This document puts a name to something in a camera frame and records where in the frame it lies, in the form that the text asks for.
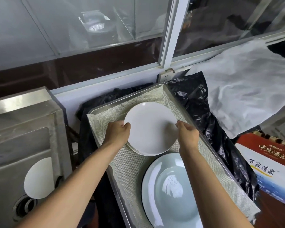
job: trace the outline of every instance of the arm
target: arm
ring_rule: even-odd
[[[178,121],[178,141],[204,228],[252,228],[198,151],[199,132]]]
[[[108,165],[129,138],[131,125],[123,123],[110,122],[103,144],[17,228],[77,227]]]

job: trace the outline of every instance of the sink drain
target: sink drain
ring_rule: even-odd
[[[13,220],[19,221],[30,211],[32,211],[37,206],[37,199],[32,199],[27,195],[23,195],[19,198],[13,207]]]

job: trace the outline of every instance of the stainless steel sink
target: stainless steel sink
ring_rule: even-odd
[[[37,161],[52,158],[54,181],[72,172],[65,118],[46,88],[0,99],[0,228],[14,227],[42,202],[23,187]]]

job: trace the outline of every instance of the light blue plate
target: light blue plate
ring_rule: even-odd
[[[203,227],[179,153],[163,155],[150,165],[142,182],[142,202],[153,227]]]

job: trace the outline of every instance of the cardboard box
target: cardboard box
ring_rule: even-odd
[[[285,146],[249,133],[236,147],[257,174],[260,189],[285,203]]]

